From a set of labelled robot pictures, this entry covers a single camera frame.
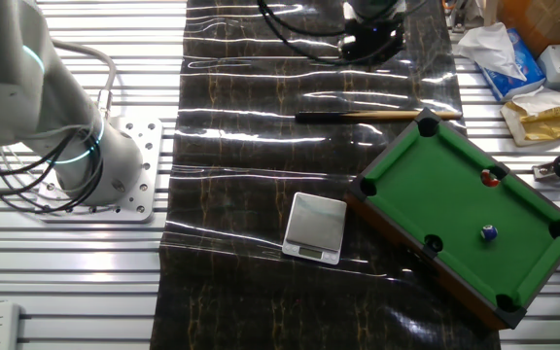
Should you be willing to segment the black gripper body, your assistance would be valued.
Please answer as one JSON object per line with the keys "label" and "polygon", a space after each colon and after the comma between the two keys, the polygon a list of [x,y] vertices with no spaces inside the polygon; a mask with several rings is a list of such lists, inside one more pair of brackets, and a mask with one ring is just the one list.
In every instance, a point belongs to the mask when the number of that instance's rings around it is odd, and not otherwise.
{"label": "black gripper body", "polygon": [[392,20],[376,24],[349,20],[339,41],[341,57],[350,63],[383,63],[403,49],[403,24]]}

